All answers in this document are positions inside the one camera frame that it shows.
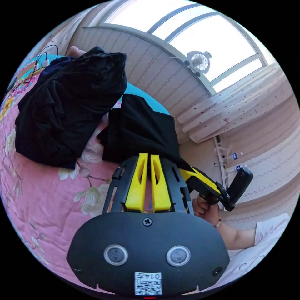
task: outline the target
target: water bottle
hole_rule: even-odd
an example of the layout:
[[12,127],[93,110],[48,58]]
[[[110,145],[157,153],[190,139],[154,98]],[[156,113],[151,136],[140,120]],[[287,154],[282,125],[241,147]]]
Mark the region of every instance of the water bottle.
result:
[[227,157],[230,153],[232,149],[232,145],[229,145],[227,147],[221,147],[221,146],[218,146],[215,148],[215,153],[216,154],[221,154],[223,157]]
[[224,161],[224,163],[230,163],[230,162],[232,162],[234,160],[237,160],[242,155],[243,155],[243,152],[233,153],[232,155],[224,157],[223,161]]
[[234,167],[234,168],[226,171],[226,173],[227,174],[237,173],[241,167],[245,167],[246,168],[247,165],[238,165],[238,166],[236,166],[236,167]]

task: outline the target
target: glass pane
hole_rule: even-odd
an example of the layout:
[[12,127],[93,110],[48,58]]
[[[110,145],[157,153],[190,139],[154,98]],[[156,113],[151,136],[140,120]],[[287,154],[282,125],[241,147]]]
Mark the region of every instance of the glass pane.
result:
[[105,23],[146,32],[168,13],[193,3],[187,0],[131,0],[112,14]]
[[208,51],[212,55],[209,81],[256,54],[248,40],[221,16],[212,16],[187,28],[170,44],[186,55],[190,51]]
[[174,17],[167,20],[164,24],[162,24],[159,28],[157,28],[153,34],[162,40],[164,40],[167,36],[169,36],[176,28],[183,25],[185,22],[204,15],[205,13],[215,12],[214,9],[209,8],[207,6],[197,6],[190,9],[187,9],[183,12],[178,13]]
[[232,74],[230,74],[229,76],[221,80],[220,82],[218,82],[216,85],[213,86],[213,88],[218,93],[219,91],[222,91],[223,89],[235,84],[236,82],[243,79],[247,75],[261,68],[262,66],[263,65],[261,61],[259,59],[256,59],[253,62],[250,62],[249,64],[233,72]]
[[271,54],[271,52],[267,49],[267,47],[255,36],[253,35],[249,30],[247,30],[245,27],[243,27],[241,24],[239,24],[253,39],[253,41],[257,44],[258,48],[262,52],[263,56],[265,57],[267,63],[271,65],[272,63],[276,62],[276,59]]

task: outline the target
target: black cloth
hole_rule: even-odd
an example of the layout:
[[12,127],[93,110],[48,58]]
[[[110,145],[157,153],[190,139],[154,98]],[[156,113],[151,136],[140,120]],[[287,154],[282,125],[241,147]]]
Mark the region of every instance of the black cloth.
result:
[[153,111],[140,96],[124,94],[121,108],[109,112],[108,126],[97,138],[104,146],[103,160],[122,163],[139,153],[158,154],[191,170],[179,154],[174,118]]
[[95,47],[51,62],[18,104],[16,151],[45,165],[75,168],[101,118],[127,88],[126,55]]

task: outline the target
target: bed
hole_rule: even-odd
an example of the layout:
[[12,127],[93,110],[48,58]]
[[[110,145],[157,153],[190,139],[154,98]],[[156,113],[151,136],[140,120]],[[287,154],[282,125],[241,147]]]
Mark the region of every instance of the bed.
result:
[[[50,60],[55,58],[56,55],[48,55]],[[103,147],[96,138],[107,126],[108,118],[99,124],[75,170],[40,165],[17,153],[14,146],[17,104],[42,71],[32,74],[35,60],[20,68],[15,87],[1,104],[0,195],[14,229],[33,256],[63,279],[89,288],[75,277],[66,255],[75,232],[102,213],[110,178],[118,167],[102,160]],[[135,86],[128,84],[126,93],[142,96],[154,111],[168,114],[161,104]],[[122,99],[113,109],[120,108],[121,103]],[[145,209],[152,209],[149,183]]]

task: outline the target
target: window frame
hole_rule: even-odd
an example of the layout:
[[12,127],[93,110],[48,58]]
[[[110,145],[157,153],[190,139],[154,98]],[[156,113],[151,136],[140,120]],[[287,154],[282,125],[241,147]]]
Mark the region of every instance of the window frame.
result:
[[129,33],[129,34],[132,34],[134,36],[137,36],[137,37],[139,37],[143,40],[146,40],[149,43],[153,43],[154,45],[161,48],[162,50],[164,50],[165,52],[167,52],[171,56],[176,56],[178,58],[178,61],[180,61],[185,68],[188,68],[184,63],[184,60],[186,59],[186,56],[183,55],[180,51],[178,51],[175,47],[173,47],[169,43],[176,36],[178,36],[180,33],[182,33],[184,30],[186,30],[187,28],[189,28],[193,24],[196,24],[197,22],[199,22],[199,21],[201,21],[205,18],[210,18],[212,16],[221,16],[226,21],[228,21],[232,26],[234,26],[243,35],[243,37],[247,40],[247,42],[255,50],[256,54],[254,54],[253,56],[250,56],[250,57],[244,59],[243,61],[239,62],[238,64],[234,65],[233,67],[231,67],[230,69],[226,70],[225,72],[220,74],[218,77],[213,79],[211,82],[206,78],[205,74],[201,74],[200,77],[197,77],[194,74],[194,72],[191,71],[194,74],[195,78],[197,78],[197,80],[200,81],[203,84],[203,86],[205,87],[205,89],[207,90],[207,92],[210,95],[214,95],[216,93],[213,86],[215,86],[217,83],[222,81],[227,76],[231,75],[233,72],[235,72],[238,69],[244,67],[248,63],[250,63],[250,62],[252,62],[252,61],[259,58],[261,63],[262,63],[261,68],[264,68],[268,65],[268,63],[267,63],[263,53],[261,52],[260,48],[255,43],[255,41],[249,36],[249,34],[237,22],[235,22],[233,19],[229,18],[228,16],[226,16],[226,15],[224,15],[224,14],[218,12],[218,11],[206,13],[206,14],[195,17],[195,18],[185,22],[184,24],[182,24],[179,27],[177,27],[176,29],[174,29],[173,32],[167,38],[165,38],[164,40],[162,40],[162,39],[160,39],[160,38],[158,38],[158,37],[156,37],[152,34],[162,24],[164,24],[167,20],[169,20],[173,16],[177,15],[178,13],[180,13],[182,11],[185,11],[185,10],[188,10],[190,8],[196,7],[196,6],[202,6],[202,4],[198,4],[198,3],[189,4],[189,5],[186,5],[186,6],[183,6],[183,7],[180,7],[178,9],[173,10],[172,12],[170,12],[167,15],[165,15],[164,17],[162,17],[159,21],[157,21],[147,32],[143,32],[143,31],[137,30],[135,28],[131,28],[131,27],[123,26],[123,25],[115,25],[115,24],[111,24],[111,23],[106,23],[106,21],[114,13],[116,13],[119,9],[121,9],[125,4],[127,4],[130,1],[132,1],[132,0],[114,0],[113,2],[111,2],[109,4],[110,7],[107,10],[107,12],[102,16],[102,18],[100,20],[98,20],[97,25],[93,26],[93,28],[107,28],[107,29],[117,30],[117,31],[121,31],[121,32]]

